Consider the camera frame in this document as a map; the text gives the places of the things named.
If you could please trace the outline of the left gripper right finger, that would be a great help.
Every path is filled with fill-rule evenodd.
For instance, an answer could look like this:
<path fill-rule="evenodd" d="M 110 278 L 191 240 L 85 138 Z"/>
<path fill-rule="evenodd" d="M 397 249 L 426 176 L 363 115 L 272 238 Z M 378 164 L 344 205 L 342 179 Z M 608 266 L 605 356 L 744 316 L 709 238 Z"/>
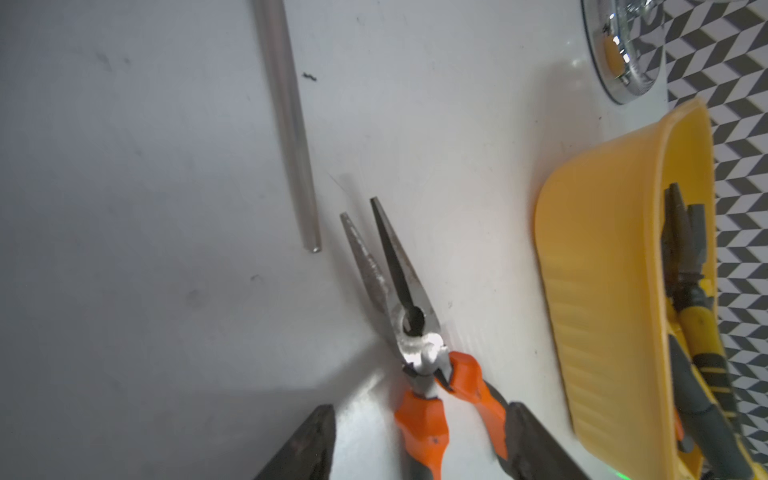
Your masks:
<path fill-rule="evenodd" d="M 504 433 L 507 459 L 500 463 L 513 479 L 589 479 L 525 404 L 507 406 Z"/>

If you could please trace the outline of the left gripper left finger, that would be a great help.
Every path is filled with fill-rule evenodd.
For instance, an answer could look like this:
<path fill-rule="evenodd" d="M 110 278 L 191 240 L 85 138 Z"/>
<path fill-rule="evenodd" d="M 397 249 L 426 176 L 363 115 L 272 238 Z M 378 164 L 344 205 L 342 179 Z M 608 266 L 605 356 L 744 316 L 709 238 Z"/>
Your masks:
<path fill-rule="evenodd" d="M 255 480 L 328 480 L 336 442 L 334 406 L 317 406 Z"/>

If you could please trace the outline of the orange long nose pliers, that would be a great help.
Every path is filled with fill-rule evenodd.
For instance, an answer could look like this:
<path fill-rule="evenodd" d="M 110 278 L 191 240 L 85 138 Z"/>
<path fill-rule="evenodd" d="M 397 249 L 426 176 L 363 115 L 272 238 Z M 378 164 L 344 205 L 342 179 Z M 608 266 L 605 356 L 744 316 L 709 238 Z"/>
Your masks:
<path fill-rule="evenodd" d="M 383 206 L 376 197 L 370 204 L 389 275 L 384 274 L 349 215 L 343 213 L 340 219 L 369 298 L 391 325 L 396 354 L 410 384 L 394 413 L 404 442 L 407 477 L 441 477 L 450 433 L 438 388 L 474 406 L 501 468 L 511 475 L 507 401 L 485 381 L 473 356 L 449 348 L 428 294 Z"/>

